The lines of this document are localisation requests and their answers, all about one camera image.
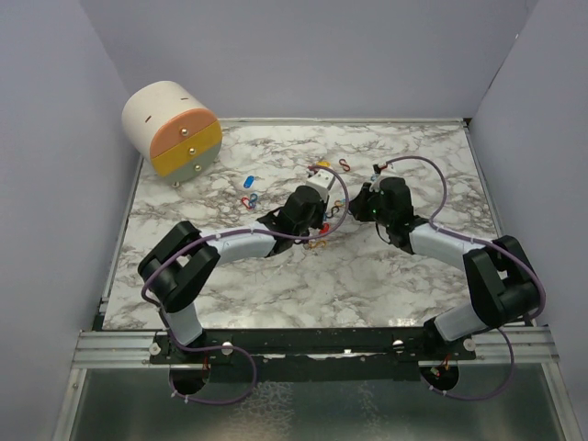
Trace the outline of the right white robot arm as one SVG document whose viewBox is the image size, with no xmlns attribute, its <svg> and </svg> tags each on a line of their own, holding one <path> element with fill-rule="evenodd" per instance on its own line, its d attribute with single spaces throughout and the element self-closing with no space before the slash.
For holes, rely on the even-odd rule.
<svg viewBox="0 0 588 441">
<path fill-rule="evenodd" d="M 408 254 L 431 257 L 464 272 L 469 300 L 429 320 L 422 337 L 433 359 L 451 353 L 456 340 L 499 328 L 544 304 L 531 265 L 520 242 L 505 235 L 491 242 L 435 226 L 414 213 L 405 180 L 387 177 L 365 183 L 349 203 L 353 218 L 373 222 L 387 234 L 387 243 Z"/>
</svg>

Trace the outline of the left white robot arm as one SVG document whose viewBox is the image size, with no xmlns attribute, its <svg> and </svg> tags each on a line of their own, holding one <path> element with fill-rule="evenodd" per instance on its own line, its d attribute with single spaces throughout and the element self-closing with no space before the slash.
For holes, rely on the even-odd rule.
<svg viewBox="0 0 588 441">
<path fill-rule="evenodd" d="M 195 299 L 215 267 L 281 254 L 311 229 L 319 230 L 329 192 L 329 187 L 299 186 L 283 207 L 241 229 L 204 233 L 181 221 L 141 260 L 138 274 L 163 310 L 174 335 L 171 351 L 179 360 L 193 362 L 202 354 L 204 330 Z"/>
</svg>

